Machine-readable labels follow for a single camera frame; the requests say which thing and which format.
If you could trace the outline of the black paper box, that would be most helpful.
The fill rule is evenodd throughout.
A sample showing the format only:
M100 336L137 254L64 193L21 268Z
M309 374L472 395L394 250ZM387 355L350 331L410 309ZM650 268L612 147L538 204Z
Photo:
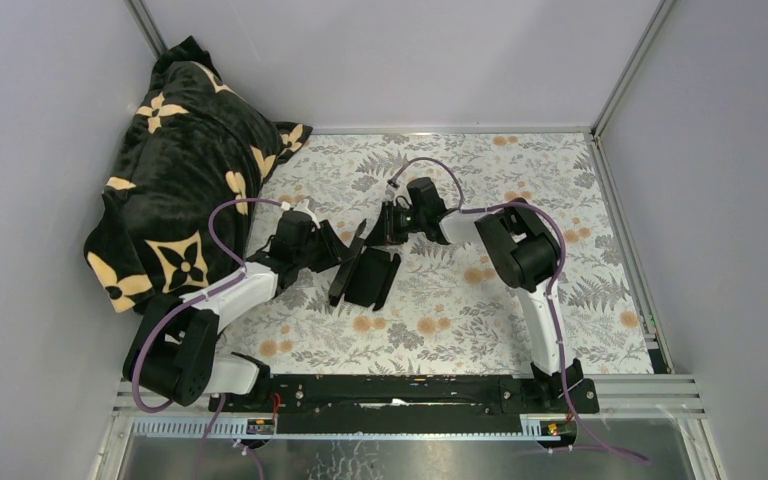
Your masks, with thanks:
M397 253L378 250L366 245L362 221L354 238L341 257L339 269L328 290L328 303L337 307L341 301L371 307L380 311L389 296L401 257Z

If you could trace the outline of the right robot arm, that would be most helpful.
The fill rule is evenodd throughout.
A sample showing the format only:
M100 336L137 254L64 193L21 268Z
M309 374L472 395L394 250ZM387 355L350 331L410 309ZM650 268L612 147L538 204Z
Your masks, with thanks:
M566 250L557 225L524 199L474 208L449 208L434 182L423 177L408 184L409 200L382 203L367 244L400 245L414 233L440 245L481 244L497 276L519 300L531 336L531 368L537 380L535 402L557 412L573 398L580 365L566 346L558 308L557 283Z

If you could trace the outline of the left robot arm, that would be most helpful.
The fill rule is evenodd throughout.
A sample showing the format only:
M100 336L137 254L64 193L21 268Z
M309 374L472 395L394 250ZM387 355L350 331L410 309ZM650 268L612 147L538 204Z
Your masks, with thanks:
M231 394L245 410L264 407L271 388L268 366L245 354L217 354L222 331L283 293L301 271L351 264L362 245L360 236L346 243L328 221L290 210L268 242L233 273L182 297L153 298L123 364L137 406L154 412L141 397L148 391L167 405L189 406L203 395Z

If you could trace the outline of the floral tablecloth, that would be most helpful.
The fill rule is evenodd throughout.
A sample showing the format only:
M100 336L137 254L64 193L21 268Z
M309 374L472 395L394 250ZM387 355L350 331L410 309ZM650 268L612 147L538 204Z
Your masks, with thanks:
M265 200L309 199L339 237L372 225L400 185L431 178L447 205L522 198L560 226L568 257L558 306L565 339L589 374L653 366L638 308L582 133L314 135L265 185ZM479 244L414 235L380 310L328 303L331 273L303 271L276 299L227 327L218 352L276 373L526 374L530 334L514 293Z

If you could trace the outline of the black floral blanket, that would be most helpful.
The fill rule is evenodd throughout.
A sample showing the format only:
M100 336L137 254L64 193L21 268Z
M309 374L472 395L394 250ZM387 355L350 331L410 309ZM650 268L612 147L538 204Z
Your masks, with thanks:
M116 312L206 287L237 268L253 201L312 134L268 119L187 38L164 52L126 129L85 260Z

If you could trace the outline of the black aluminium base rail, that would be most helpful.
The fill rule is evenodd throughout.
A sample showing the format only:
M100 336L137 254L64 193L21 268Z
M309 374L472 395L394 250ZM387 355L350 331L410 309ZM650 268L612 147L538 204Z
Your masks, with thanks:
M525 440L561 443L610 420L705 416L694 380L685 375L594 375L567 395L544 394L531 378L468 375L275 375L247 396L221 404L205 394L160 413L137 408L121 383L115 415L131 416L137 433L197 438L305 440Z

